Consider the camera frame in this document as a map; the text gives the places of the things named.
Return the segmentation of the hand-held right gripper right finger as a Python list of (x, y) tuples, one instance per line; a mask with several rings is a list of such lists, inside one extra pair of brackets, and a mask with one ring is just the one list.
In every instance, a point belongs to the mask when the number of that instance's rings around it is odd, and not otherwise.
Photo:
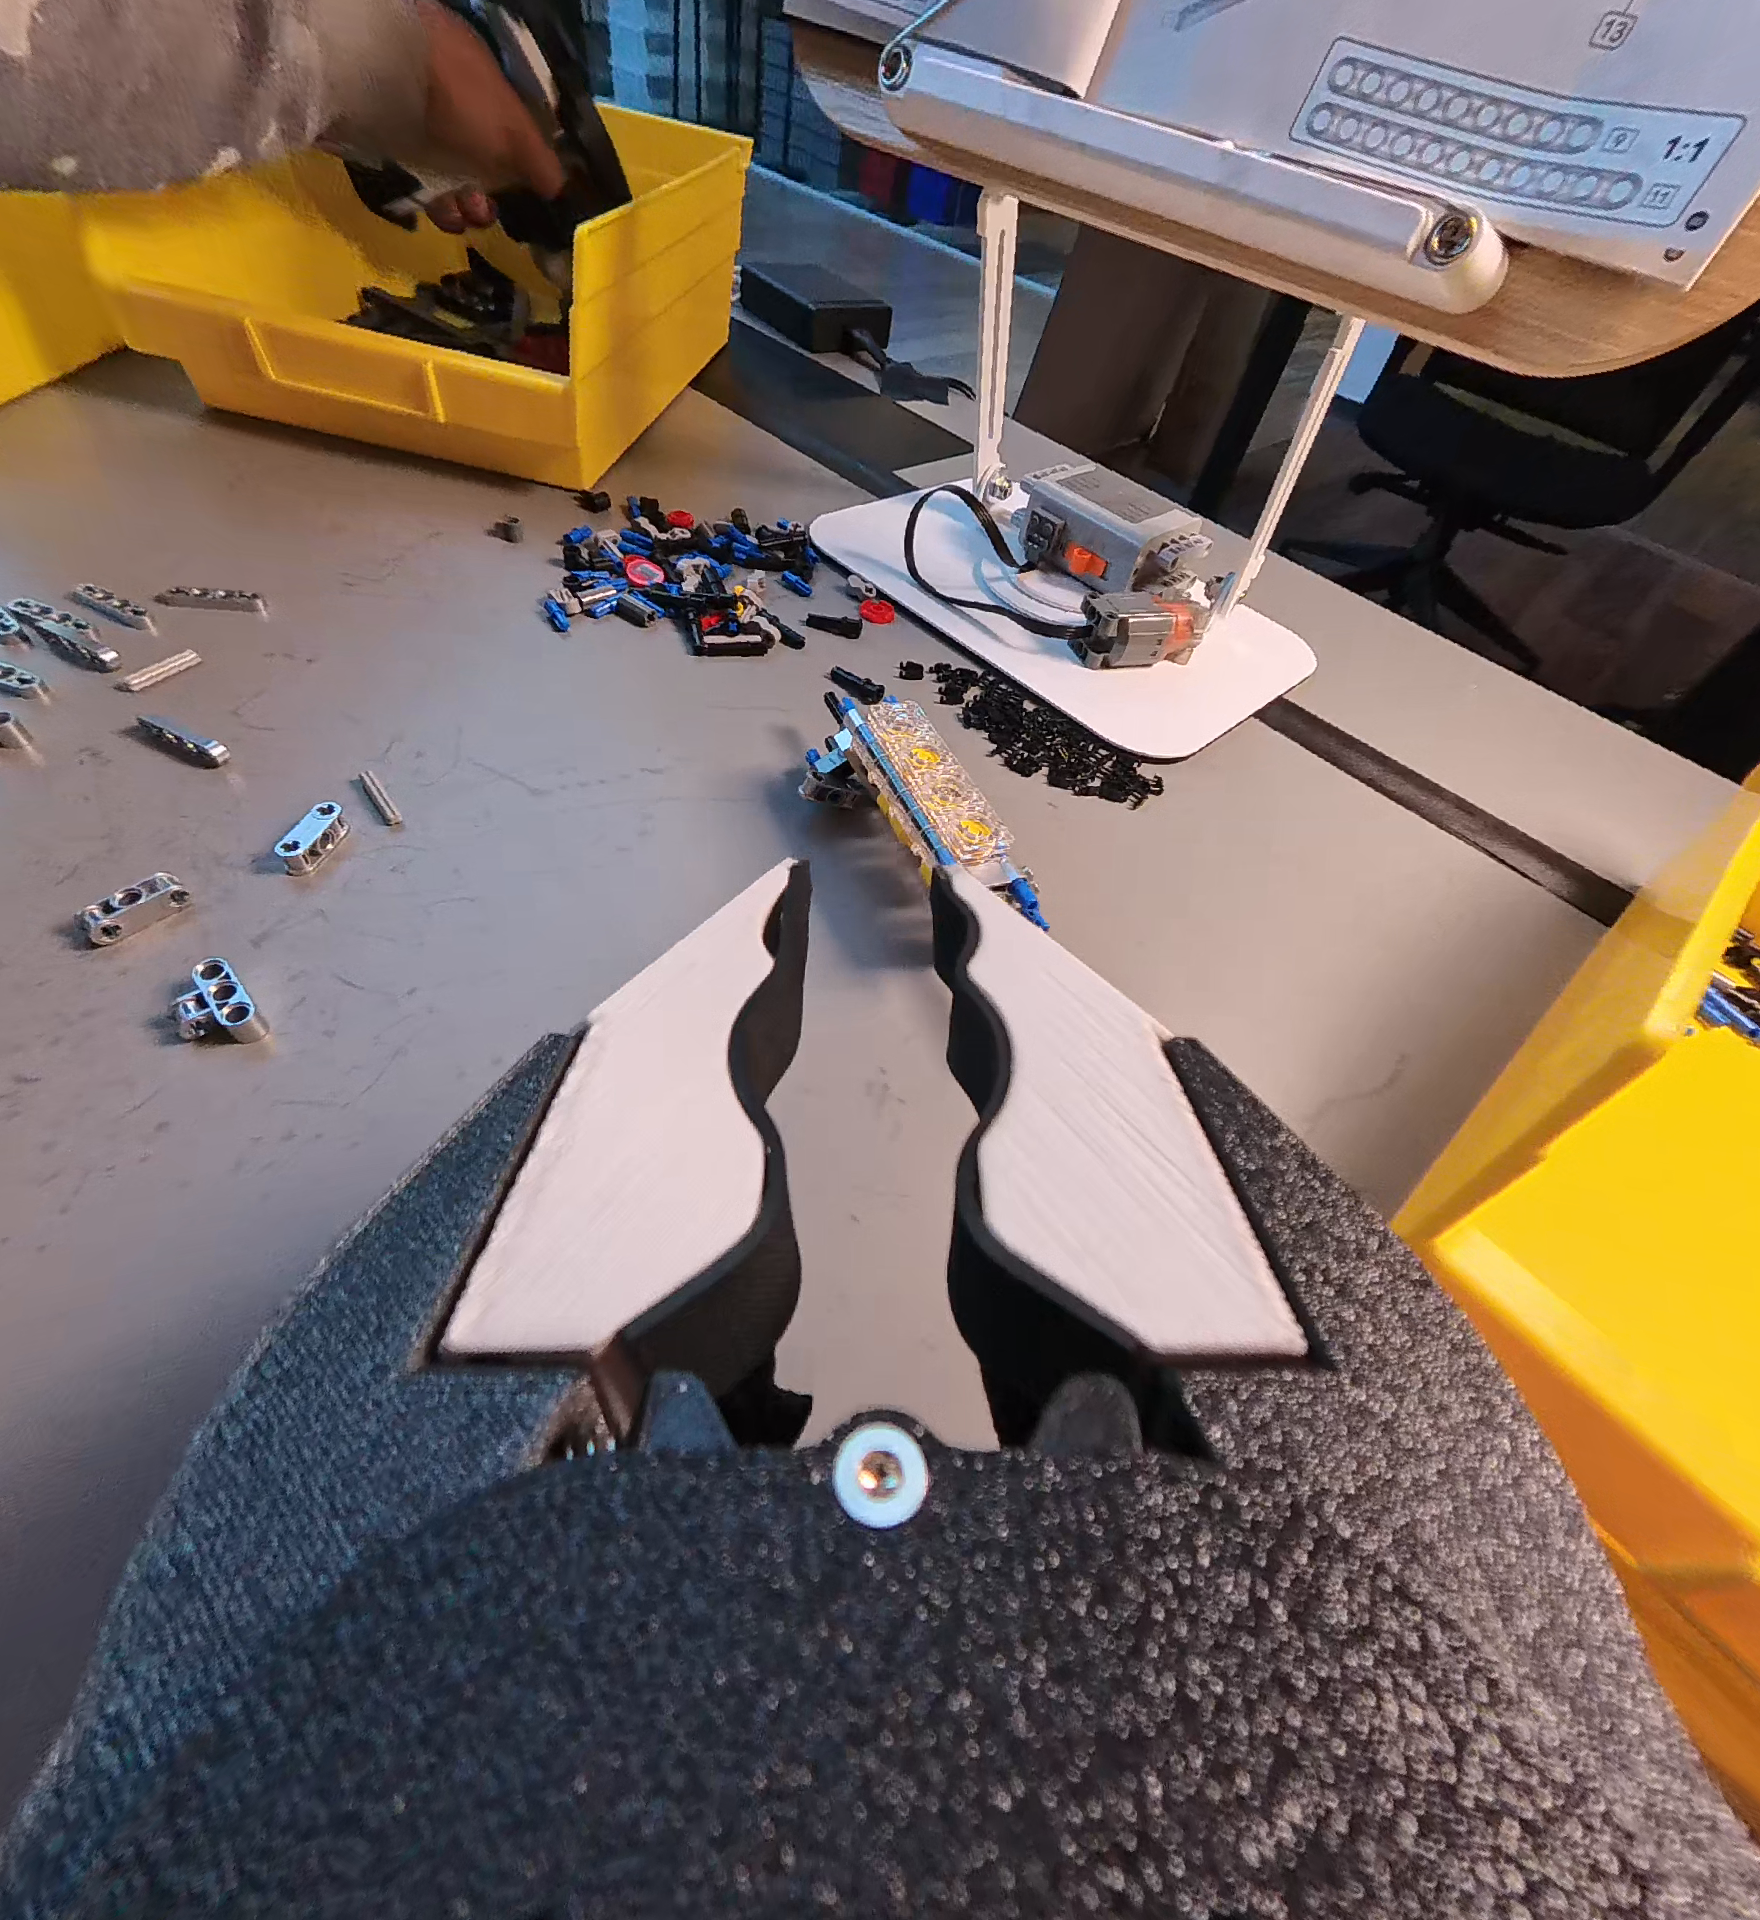
[(1273, 1235), (1160, 1020), (963, 872), (930, 907), (976, 1113), (947, 1298), (1001, 1445), (1204, 1452), (1187, 1375), (1310, 1363)]

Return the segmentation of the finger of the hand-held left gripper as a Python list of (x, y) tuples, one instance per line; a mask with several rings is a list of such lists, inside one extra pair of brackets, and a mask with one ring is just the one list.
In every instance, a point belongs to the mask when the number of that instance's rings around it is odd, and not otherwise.
[(529, 251), (568, 251), (577, 228), (631, 202), (595, 96), (581, 6), (500, 3), (498, 63), (562, 171), (557, 197), (529, 188), (505, 190), (500, 226)]

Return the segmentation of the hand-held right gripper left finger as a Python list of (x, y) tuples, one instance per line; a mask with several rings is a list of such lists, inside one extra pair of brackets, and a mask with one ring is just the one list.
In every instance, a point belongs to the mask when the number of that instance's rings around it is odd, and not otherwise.
[(775, 1379), (801, 1285), (768, 1100), (797, 1056), (811, 869), (765, 878), (572, 1033), (435, 1334), (435, 1362), (557, 1366), (634, 1439), (648, 1391), (695, 1379), (736, 1445), (795, 1445)]

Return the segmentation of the yellow bin with red panels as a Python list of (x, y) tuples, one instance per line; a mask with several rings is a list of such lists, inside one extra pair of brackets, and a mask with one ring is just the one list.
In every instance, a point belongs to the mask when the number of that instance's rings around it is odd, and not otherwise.
[(568, 372), (356, 328), (363, 287), (463, 266), (395, 228), (340, 160), (301, 154), (151, 193), (83, 196), (86, 266), (125, 344), (177, 362), (212, 409), (531, 482), (599, 482), (724, 348), (753, 143), (604, 104), (634, 202), (577, 230)]

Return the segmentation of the person's left forearm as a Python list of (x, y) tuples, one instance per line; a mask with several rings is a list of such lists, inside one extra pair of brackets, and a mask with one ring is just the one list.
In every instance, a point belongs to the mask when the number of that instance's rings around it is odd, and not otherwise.
[(424, 139), (402, 3), (0, 3), (0, 190), (124, 192)]

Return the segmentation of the grey desk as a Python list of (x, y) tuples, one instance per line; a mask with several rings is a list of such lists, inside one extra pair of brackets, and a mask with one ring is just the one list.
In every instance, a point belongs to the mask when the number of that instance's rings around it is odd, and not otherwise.
[[(0, 409), (0, 598), (255, 588), (129, 660), (195, 647), (151, 708), (231, 746), (137, 740), (145, 703), (49, 660), (33, 749), (0, 750), (0, 1834), (59, 1733), (125, 1560), (261, 1331), (543, 1035), (590, 1012), (784, 856), (811, 862), (788, 1148), (802, 1292), (779, 1378), (809, 1439), (902, 1408), (995, 1427), (946, 1295), (972, 1110), (949, 1080), (916, 867), (797, 796), (820, 660), (876, 677), (946, 649), (689, 660), (617, 618), (538, 618), (572, 501), (210, 415), (119, 354)], [(491, 536), (521, 517), (523, 543)], [(1420, 628), (1269, 563), (1309, 637), (1300, 708), (1561, 862), (1655, 878), (1725, 781)], [(1141, 810), (1011, 776), (944, 731), (1014, 832), (1064, 946), (1204, 1039), (1396, 1213), (1599, 938), (1548, 887), (1252, 723)], [(375, 772), (387, 832), (356, 784)], [(334, 801), (309, 878), (274, 842)], [(156, 869), (195, 891), (125, 952), (75, 911)], [(219, 955), (268, 1043), (182, 1043)]]

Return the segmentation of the person's left hand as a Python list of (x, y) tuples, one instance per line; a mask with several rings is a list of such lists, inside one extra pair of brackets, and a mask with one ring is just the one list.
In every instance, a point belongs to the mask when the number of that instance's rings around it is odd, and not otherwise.
[(557, 202), (564, 171), (485, 38), (441, 4), (416, 12), (427, 47), (427, 150), (456, 179), (426, 202), (427, 219), (448, 234), (495, 226), (492, 186)]

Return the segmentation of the heap of dark building pieces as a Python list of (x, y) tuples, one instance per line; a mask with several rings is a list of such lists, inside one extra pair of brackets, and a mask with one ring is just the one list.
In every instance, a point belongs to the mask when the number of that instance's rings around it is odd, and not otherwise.
[(363, 287), (346, 326), (495, 366), (571, 373), (571, 330), (557, 298), (531, 290), (469, 248), (465, 266), (422, 280), (408, 294)]

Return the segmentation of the stack of grey crates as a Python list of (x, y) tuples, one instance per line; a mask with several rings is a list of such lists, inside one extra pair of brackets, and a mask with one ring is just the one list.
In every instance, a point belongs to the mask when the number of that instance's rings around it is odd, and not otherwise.
[(809, 135), (793, 33), (775, 3), (579, 3), (597, 96), (750, 135), (755, 160), (804, 179)]

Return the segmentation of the black power adapter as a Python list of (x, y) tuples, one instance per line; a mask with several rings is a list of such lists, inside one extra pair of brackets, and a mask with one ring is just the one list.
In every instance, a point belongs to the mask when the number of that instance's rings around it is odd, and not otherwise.
[(797, 348), (888, 355), (891, 305), (819, 265), (746, 261), (739, 300), (750, 319)]

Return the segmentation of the blue crate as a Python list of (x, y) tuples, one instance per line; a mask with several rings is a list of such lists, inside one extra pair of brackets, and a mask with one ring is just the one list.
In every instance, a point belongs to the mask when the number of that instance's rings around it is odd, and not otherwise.
[(972, 228), (980, 188), (936, 167), (878, 154), (863, 164), (863, 190), (904, 226)]

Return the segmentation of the pile of small coloured connectors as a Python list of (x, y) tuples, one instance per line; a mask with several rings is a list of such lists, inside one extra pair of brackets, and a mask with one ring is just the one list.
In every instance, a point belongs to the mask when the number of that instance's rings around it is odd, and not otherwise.
[(620, 527), (579, 525), (557, 553), (541, 616), (557, 634), (581, 622), (673, 626), (697, 660), (759, 660), (804, 646), (772, 593), (811, 598), (819, 553), (802, 522), (757, 522), (736, 509), (719, 521), (629, 495)]

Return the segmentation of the scattered chrome beams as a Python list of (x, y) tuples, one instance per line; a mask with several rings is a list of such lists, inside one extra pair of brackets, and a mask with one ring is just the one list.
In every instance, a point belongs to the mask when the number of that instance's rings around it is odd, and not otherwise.
[[(148, 611), (121, 595), (79, 584), (75, 599), (83, 608), (103, 611), (129, 626), (144, 626)], [(266, 602), (249, 588), (163, 588), (157, 602), (170, 609), (242, 611), (263, 616)], [(29, 598), (0, 602), (0, 642), (41, 643), (64, 660), (103, 671), (119, 663), (119, 654), (105, 646), (93, 626), (49, 603)], [(46, 684), (37, 673), (0, 660), (0, 693), (43, 700)], [(134, 733), (165, 757), (201, 772), (217, 772), (231, 762), (231, 749), (216, 737), (174, 725), (156, 714), (137, 714)], [(0, 708), (0, 749), (18, 749), (26, 735), (11, 712)], [(309, 806), (273, 845), (273, 856), (293, 878), (309, 878), (324, 867), (348, 840), (342, 806), (322, 801)], [(119, 948), (129, 935), (175, 918), (193, 904), (193, 894), (171, 873), (153, 873), (131, 887), (121, 887), (76, 911), (76, 929), (93, 948)], [(234, 1044), (263, 1043), (268, 1020), (258, 997), (246, 987), (234, 965), (221, 956), (201, 959), (190, 989), (175, 998), (174, 1020), (192, 1043), (227, 1041)]]

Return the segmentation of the transparent engine block assembly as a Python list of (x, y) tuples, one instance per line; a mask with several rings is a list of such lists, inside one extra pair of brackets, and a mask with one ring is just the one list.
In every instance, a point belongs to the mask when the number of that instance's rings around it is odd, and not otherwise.
[(923, 887), (937, 873), (967, 876), (1030, 924), (1049, 929), (1032, 876), (1012, 835), (928, 714), (893, 695), (861, 703), (827, 691), (835, 728), (804, 757), (802, 798), (843, 810), (873, 808), (916, 862)]

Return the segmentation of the pile of small black pins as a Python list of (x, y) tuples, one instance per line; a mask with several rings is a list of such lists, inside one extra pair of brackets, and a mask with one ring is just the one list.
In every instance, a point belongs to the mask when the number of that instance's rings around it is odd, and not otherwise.
[(1130, 808), (1164, 792), (1164, 778), (1147, 772), (1137, 757), (1108, 744), (990, 667), (908, 660), (888, 690), (897, 685), (906, 687), (906, 698), (928, 687), (931, 700), (951, 708), (963, 731), (980, 733), (990, 755), (1020, 778), (1042, 778), (1075, 796)]

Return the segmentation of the yellow bin with blue pins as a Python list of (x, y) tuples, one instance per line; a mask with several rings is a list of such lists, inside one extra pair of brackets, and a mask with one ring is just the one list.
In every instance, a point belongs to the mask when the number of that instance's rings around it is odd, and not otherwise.
[(1760, 1837), (1760, 1048), (1698, 1020), (1760, 943), (1760, 767), (1532, 1029), (1396, 1231), (1575, 1481)]

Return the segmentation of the grey motor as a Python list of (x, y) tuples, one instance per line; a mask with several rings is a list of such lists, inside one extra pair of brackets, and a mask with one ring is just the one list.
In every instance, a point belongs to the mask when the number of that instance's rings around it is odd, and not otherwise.
[(1154, 588), (1095, 593), (1068, 647), (1100, 670), (1185, 663), (1204, 642), (1225, 578), (1168, 578)]

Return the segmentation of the wooden book stand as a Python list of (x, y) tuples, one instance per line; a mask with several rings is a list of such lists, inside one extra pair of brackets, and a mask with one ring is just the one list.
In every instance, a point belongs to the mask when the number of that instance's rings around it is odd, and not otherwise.
[(1020, 204), (1340, 317), (1245, 558), (1185, 663), (1075, 656), (937, 490), (829, 551), (1109, 744), (1184, 761), (1293, 691), (1252, 608), (1368, 323), (1519, 375), (1599, 375), (1760, 300), (1760, 4), (784, 4), (819, 107), (982, 188), (980, 400), (960, 496), (1023, 518), (1003, 455)]

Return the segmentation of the black office chair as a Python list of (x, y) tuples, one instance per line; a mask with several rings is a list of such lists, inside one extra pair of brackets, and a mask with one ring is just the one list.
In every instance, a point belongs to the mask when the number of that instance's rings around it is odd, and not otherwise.
[(1357, 420), (1388, 463), (1352, 493), (1396, 493), (1426, 513), (1406, 549), (1297, 541), (1291, 554), (1344, 567), (1336, 581), (1377, 595), (1428, 628), (1449, 611), (1535, 675), (1538, 654), (1470, 588), (1449, 560), (1467, 534), (1557, 554), (1536, 528), (1597, 533), (1652, 507), (1742, 401), (1742, 375), (1709, 390), (1742, 357), (1749, 317), (1632, 368), (1579, 378), (1494, 372), (1435, 352), (1418, 373), (1388, 372)]

